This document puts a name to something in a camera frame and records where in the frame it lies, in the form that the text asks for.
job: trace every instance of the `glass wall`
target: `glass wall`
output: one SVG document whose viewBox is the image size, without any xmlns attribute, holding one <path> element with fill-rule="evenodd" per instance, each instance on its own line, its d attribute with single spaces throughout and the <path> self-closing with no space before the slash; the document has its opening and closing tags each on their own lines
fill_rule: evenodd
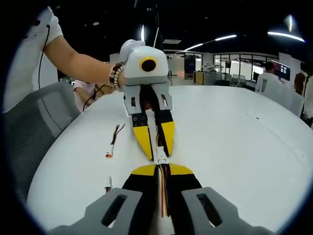
<svg viewBox="0 0 313 235">
<path fill-rule="evenodd" d="M 214 65 L 222 66 L 222 68 L 215 69 L 216 72 L 241 77 L 245 80 L 253 80 L 255 73 L 263 74 L 265 63 L 271 60 L 277 59 L 252 54 L 220 54 L 213 56 Z M 225 67 L 226 61 L 231 61 L 230 69 Z"/>
</svg>

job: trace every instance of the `desk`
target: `desk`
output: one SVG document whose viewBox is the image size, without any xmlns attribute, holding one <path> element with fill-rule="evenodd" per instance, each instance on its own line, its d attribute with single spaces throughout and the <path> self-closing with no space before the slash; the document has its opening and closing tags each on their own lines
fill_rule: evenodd
<svg viewBox="0 0 313 235">
<path fill-rule="evenodd" d="M 177 86 L 170 94 L 176 129 L 169 161 L 193 170 L 203 187 L 235 204 L 249 224 L 277 231 L 310 188 L 313 131 L 287 109 L 247 89 Z M 154 139 L 154 115 L 147 114 Z M 105 146 L 123 123 L 114 158 L 106 159 Z M 132 170 L 150 163 L 135 140 L 123 94 L 103 96 L 51 146 L 27 205 L 46 230 L 71 225 L 104 194 L 109 174 L 113 187 L 122 187 Z M 170 220 L 157 221 L 155 234 L 171 234 Z"/>
</svg>

